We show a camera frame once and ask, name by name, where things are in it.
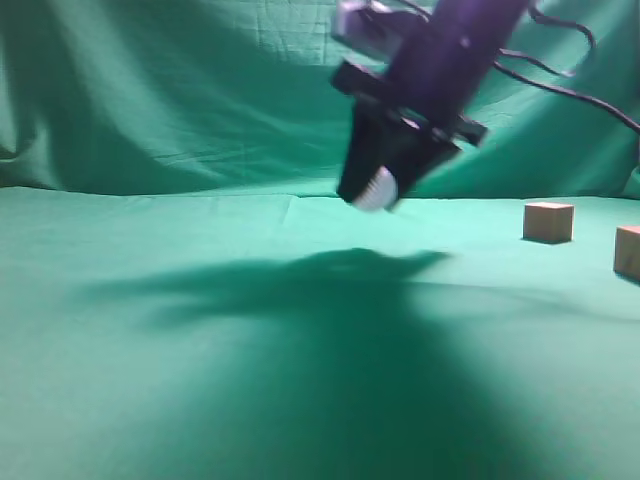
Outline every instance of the green tabletop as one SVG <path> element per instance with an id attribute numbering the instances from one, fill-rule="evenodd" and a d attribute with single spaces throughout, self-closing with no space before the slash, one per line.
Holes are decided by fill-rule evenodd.
<path id="1" fill-rule="evenodd" d="M 0 190 L 1 478 L 640 478 L 640 209 L 559 201 Z"/>

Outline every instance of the wooden cube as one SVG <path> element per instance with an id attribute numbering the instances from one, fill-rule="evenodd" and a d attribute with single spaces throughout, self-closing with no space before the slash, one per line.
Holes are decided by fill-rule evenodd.
<path id="1" fill-rule="evenodd" d="M 640 226 L 618 227 L 613 269 L 640 282 Z"/>
<path id="2" fill-rule="evenodd" d="M 526 240 L 542 243 L 564 243 L 573 239 L 573 205 L 535 202 L 525 205 L 524 233 Z"/>

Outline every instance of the green cloth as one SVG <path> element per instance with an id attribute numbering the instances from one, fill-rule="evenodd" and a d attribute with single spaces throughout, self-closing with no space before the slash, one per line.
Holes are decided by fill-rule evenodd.
<path id="1" fill-rule="evenodd" d="M 638 117 L 636 3 L 541 3 L 596 35 L 596 61 L 574 79 L 508 63 Z M 334 196 L 350 122 L 349 101 L 329 85 L 349 55 L 328 39 L 334 7 L 335 0 L 3 0 L 0 184 Z M 561 69 L 587 49 L 580 33 L 528 19 L 509 46 Z M 412 195 L 640 198 L 637 177 L 630 182 L 636 135 L 592 106 L 493 72 L 467 113 L 491 129 L 487 143 Z"/>
<path id="2" fill-rule="evenodd" d="M 0 190 L 2 480 L 640 478 L 631 200 Z"/>

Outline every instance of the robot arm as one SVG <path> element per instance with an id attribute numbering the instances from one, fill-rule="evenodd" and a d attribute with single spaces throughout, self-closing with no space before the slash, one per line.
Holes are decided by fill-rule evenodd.
<path id="1" fill-rule="evenodd" d="M 528 81 L 498 63 L 500 56 L 515 56 L 559 74 L 503 49 L 527 12 L 538 23 L 581 30 L 593 51 L 589 30 L 544 16 L 535 8 L 538 0 L 439 0 L 432 13 L 411 0 L 396 1 L 413 11 L 351 0 L 339 1 L 333 17 L 335 41 L 385 64 L 378 73 L 345 60 L 331 79 L 354 100 L 337 188 L 345 202 L 367 211 L 390 210 L 421 178 L 460 152 L 456 140 L 479 146 L 487 129 L 463 112 L 494 67 L 605 108 L 640 133 L 640 125 L 598 99 Z"/>

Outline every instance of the wire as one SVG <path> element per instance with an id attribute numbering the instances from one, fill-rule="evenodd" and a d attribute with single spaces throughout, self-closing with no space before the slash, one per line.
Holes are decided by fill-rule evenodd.
<path id="1" fill-rule="evenodd" d="M 416 12 L 418 12 L 420 15 L 424 16 L 427 19 L 431 18 L 431 13 L 429 13 L 426 8 L 421 7 L 420 5 L 418 5 L 416 2 L 412 0 L 394 0 L 394 1 L 401 3 L 405 7 L 409 7 L 415 10 Z"/>
<path id="2" fill-rule="evenodd" d="M 593 32 L 591 30 L 589 30 L 587 27 L 585 27 L 584 25 L 581 25 L 581 24 L 576 23 L 576 22 L 570 22 L 570 21 L 567 21 L 567 20 L 561 20 L 559 18 L 550 17 L 548 15 L 545 15 L 544 13 L 542 13 L 537 8 L 537 5 L 540 3 L 540 1 L 541 0 L 537 0 L 534 4 L 532 4 L 528 8 L 529 15 L 531 16 L 531 18 L 533 19 L 534 22 L 536 22 L 536 23 L 538 23 L 540 25 L 545 25 L 545 26 L 571 28 L 571 29 L 574 29 L 574 30 L 578 30 L 579 32 L 584 34 L 585 37 L 587 37 L 587 41 L 589 42 L 589 51 L 587 52 L 587 54 L 583 58 L 583 60 L 579 63 L 579 65 L 576 68 L 576 70 L 560 72 L 560 71 L 558 71 L 558 70 L 546 65 L 541 60 L 538 60 L 535 57 L 529 56 L 526 53 L 519 52 L 519 51 L 507 50 L 507 49 L 503 48 L 503 49 L 500 50 L 500 54 L 503 57 L 518 58 L 520 60 L 525 60 L 525 61 L 531 63 L 532 65 L 535 65 L 536 67 L 541 68 L 541 69 L 551 73 L 552 75 L 565 77 L 565 78 L 574 77 L 576 75 L 578 69 L 584 67 L 589 61 L 593 60 L 593 57 L 595 56 L 596 48 L 597 48 L 597 43 L 596 43 L 595 36 L 593 35 Z"/>
<path id="3" fill-rule="evenodd" d="M 617 118 L 619 121 L 624 123 L 631 130 L 633 130 L 637 134 L 640 134 L 640 124 L 635 122 L 633 119 L 631 119 L 628 115 L 626 115 L 620 109 L 614 107 L 613 105 L 608 104 L 603 100 L 600 100 L 599 98 L 574 92 L 573 90 L 569 90 L 567 88 L 558 87 L 554 85 L 546 85 L 544 83 L 536 82 L 535 80 L 531 80 L 530 78 L 527 78 L 523 75 L 520 75 L 519 73 L 514 72 L 513 70 L 506 68 L 504 65 L 500 64 L 499 62 L 495 62 L 494 67 L 496 68 L 496 70 L 504 73 L 505 75 L 508 75 L 509 77 L 514 78 L 515 80 L 518 80 L 532 87 L 537 87 L 542 90 L 546 90 L 548 92 L 553 92 L 559 95 L 564 95 L 566 97 L 574 98 L 576 100 L 580 100 L 582 102 L 591 104 L 595 107 L 601 108 L 602 110 L 608 112 L 609 114 Z"/>
<path id="4" fill-rule="evenodd" d="M 532 57 L 530 55 L 527 55 L 526 53 L 523 52 L 519 52 L 517 50 L 507 50 L 507 49 L 500 49 L 500 55 L 503 57 L 509 57 L 509 58 L 518 58 L 520 60 L 525 60 L 529 63 L 531 63 L 532 65 L 541 68 L 542 70 L 545 70 L 546 72 L 551 73 L 552 75 L 557 75 L 559 77 L 567 77 L 567 76 L 573 76 L 573 74 L 569 75 L 566 72 L 559 72 L 558 70 L 555 70 L 554 68 L 551 68 L 550 66 L 548 66 L 547 64 L 545 64 L 544 62 L 542 62 L 541 60 L 538 60 L 535 57 Z"/>

